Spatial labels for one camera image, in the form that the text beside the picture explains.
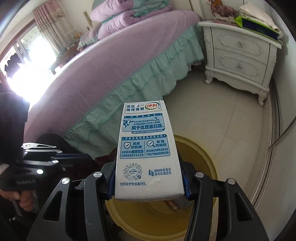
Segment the person's left hand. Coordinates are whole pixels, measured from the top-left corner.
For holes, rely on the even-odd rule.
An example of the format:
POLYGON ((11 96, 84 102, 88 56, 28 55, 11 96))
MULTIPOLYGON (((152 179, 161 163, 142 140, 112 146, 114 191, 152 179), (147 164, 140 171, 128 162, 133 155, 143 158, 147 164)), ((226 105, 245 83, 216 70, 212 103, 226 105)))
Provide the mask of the person's left hand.
POLYGON ((33 192, 32 190, 22 191, 21 193, 17 191, 4 191, 0 190, 1 196, 10 201, 18 200, 20 207, 25 211, 32 211, 33 204, 33 192))

